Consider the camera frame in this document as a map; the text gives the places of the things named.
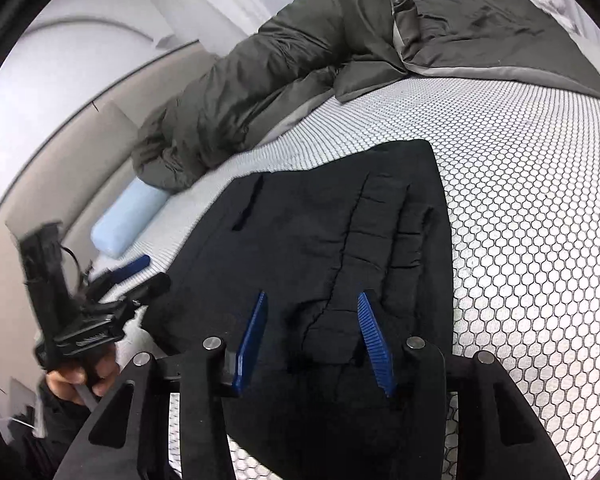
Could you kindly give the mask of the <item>person left hand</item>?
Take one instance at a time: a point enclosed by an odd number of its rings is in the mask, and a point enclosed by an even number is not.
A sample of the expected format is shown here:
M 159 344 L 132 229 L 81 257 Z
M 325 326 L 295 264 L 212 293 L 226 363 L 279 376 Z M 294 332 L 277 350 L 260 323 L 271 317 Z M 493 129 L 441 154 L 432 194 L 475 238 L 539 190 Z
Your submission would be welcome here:
M 45 375 L 46 386 L 58 399 L 83 405 L 84 401 L 76 390 L 77 386 L 91 385 L 95 396 L 105 395 L 120 373 L 117 348 L 110 344 L 95 364 L 84 368 L 77 362 L 65 362 Z

